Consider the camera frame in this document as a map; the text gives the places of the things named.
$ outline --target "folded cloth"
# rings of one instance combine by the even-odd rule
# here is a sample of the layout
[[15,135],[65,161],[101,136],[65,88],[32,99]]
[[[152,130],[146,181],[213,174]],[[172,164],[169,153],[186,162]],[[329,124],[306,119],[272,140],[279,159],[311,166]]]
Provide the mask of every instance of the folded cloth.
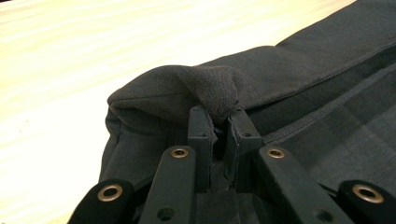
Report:
[[[362,179],[396,195],[396,3],[357,1],[275,47],[152,69],[108,104],[100,180],[141,188],[187,131],[193,106],[221,129],[237,105],[267,145],[288,149],[319,183]],[[221,169],[198,197],[197,222],[257,223],[251,197],[227,190]]]

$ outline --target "wooden table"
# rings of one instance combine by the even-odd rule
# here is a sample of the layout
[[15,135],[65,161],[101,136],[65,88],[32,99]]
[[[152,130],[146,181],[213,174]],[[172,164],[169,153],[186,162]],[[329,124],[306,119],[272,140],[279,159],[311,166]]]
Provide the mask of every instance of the wooden table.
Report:
[[263,45],[352,0],[0,3],[0,223],[66,223],[98,180],[106,99],[165,64]]

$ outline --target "light wood surface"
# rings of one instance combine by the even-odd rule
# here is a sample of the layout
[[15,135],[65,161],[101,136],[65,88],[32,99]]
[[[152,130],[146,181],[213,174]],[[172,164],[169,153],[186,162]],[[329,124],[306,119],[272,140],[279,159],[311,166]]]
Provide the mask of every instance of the light wood surface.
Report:
[[0,3],[0,223],[66,223],[96,184],[106,99],[165,64],[274,45],[352,0]]

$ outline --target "dark gray fabric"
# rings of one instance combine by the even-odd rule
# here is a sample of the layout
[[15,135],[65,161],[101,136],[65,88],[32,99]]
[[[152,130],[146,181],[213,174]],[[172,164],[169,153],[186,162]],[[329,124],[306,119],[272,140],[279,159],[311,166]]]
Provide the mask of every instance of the dark gray fabric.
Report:
[[[221,128],[238,105],[317,181],[336,188],[359,178],[395,193],[395,46],[396,3],[358,1],[275,47],[147,71],[108,98],[100,180],[139,189],[186,132],[190,108],[203,105]],[[216,167],[213,191],[198,195],[198,222],[257,223],[251,198],[227,190]]]

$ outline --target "black mechanical part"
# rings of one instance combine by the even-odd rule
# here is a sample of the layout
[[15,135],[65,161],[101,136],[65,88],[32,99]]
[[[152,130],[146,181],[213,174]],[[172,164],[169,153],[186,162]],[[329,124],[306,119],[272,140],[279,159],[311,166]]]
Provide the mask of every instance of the black mechanical part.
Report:
[[374,184],[361,180],[345,181],[335,200],[355,223],[396,223],[396,199]]
[[194,223],[195,151],[169,147],[163,153],[140,224]]
[[102,181],[85,195],[68,224],[130,223],[134,216],[133,197],[134,188],[129,182]]
[[262,137],[243,109],[230,112],[227,147],[224,154],[225,176],[236,192],[251,192],[252,156],[263,146]]
[[210,188],[213,145],[209,122],[212,122],[211,118],[201,105],[190,110],[188,145],[196,153],[195,190],[198,193],[206,193]]
[[288,223],[352,223],[286,149],[263,147],[254,161],[266,190]]

